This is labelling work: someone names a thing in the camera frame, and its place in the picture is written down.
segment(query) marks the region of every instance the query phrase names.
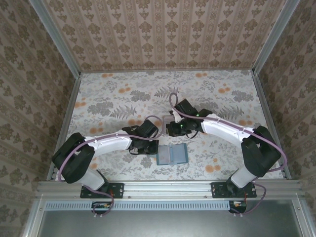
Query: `floral tablecloth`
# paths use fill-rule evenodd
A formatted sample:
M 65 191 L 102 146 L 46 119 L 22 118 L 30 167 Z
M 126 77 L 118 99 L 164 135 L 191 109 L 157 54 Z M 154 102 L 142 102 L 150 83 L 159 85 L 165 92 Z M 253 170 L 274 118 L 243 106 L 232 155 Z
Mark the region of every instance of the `floral tablecloth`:
M 68 136 L 99 136 L 142 124 L 149 115 L 163 118 L 169 115 L 171 92 L 197 110 L 209 109 L 244 126 L 266 125 L 250 71 L 82 74 Z M 179 143 L 188 146 L 187 164 L 157 166 L 154 158 L 117 151 L 95 157 L 90 167 L 109 180 L 205 180 L 227 179 L 243 163 L 239 148 L 214 135 L 160 138 L 161 145 Z M 282 178 L 282 173 L 265 178 Z

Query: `vent grille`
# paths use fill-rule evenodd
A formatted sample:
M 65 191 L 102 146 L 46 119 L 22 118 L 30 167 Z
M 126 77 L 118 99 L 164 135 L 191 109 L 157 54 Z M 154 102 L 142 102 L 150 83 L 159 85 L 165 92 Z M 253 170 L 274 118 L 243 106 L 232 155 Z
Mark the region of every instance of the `vent grille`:
M 92 201 L 48 201 L 46 211 L 92 210 Z M 116 201 L 112 210 L 229 210 L 229 201 Z

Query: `wall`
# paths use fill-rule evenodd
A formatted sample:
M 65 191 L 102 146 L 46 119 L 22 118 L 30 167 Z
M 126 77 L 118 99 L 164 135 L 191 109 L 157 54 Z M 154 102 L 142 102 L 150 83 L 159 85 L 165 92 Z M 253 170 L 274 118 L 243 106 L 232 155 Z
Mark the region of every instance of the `wall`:
M 247 68 L 285 0 L 45 0 L 81 71 Z
M 0 0 L 0 236 L 18 236 L 45 180 L 74 78 L 27 0 Z
M 259 74 L 293 178 L 316 216 L 316 1 L 301 0 Z

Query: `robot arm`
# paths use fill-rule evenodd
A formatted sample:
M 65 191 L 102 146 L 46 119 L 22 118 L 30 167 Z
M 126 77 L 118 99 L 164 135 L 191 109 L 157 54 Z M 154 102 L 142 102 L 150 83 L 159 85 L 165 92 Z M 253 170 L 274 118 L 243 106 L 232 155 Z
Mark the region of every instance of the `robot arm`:
M 129 137 L 129 135 L 134 135 L 151 138 L 157 132 L 158 128 L 148 119 L 141 126 L 124 127 L 116 133 L 108 134 L 108 138 L 102 140 L 98 139 L 102 136 L 83 137 L 77 132 L 72 134 L 55 153 L 52 161 L 60 170 L 66 157 L 73 149 L 83 142 L 94 140 L 94 142 L 82 146 L 71 156 L 62 170 L 62 176 L 69 184 L 81 183 L 93 190 L 97 190 L 103 185 L 107 185 L 108 182 L 99 171 L 89 168 L 94 157 L 118 150 L 129 150 L 134 155 L 157 154 L 158 140 L 147 141 Z M 126 134 L 126 136 L 117 136 L 117 134 Z
M 242 150 L 244 165 L 226 182 L 227 189 L 232 195 L 239 192 L 256 177 L 263 177 L 281 157 L 274 147 L 245 132 L 250 131 L 275 143 L 269 131 L 263 126 L 256 129 L 243 127 L 226 121 L 209 110 L 202 109 L 198 112 L 186 99 L 177 104 L 175 109 L 186 115 L 207 117 L 211 120 L 185 118 L 176 110 L 172 110 L 170 113 L 174 115 L 175 122 L 166 126 L 170 136 L 187 135 L 193 130 L 221 137 Z

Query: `table surface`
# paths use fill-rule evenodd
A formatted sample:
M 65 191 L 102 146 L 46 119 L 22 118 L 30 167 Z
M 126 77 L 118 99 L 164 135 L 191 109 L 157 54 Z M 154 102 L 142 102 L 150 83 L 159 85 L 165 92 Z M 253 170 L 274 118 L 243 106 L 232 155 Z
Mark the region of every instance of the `table surface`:
M 82 74 L 68 136 L 99 136 L 140 125 L 149 115 L 163 118 L 169 115 L 171 92 L 198 111 L 209 109 L 248 127 L 266 126 L 249 70 Z M 160 145 L 179 143 L 188 146 L 187 164 L 158 166 L 155 158 L 116 151 L 93 158 L 90 167 L 108 180 L 212 180 L 227 179 L 243 164 L 240 148 L 214 135 L 159 139 Z M 283 176 L 278 171 L 265 178 Z

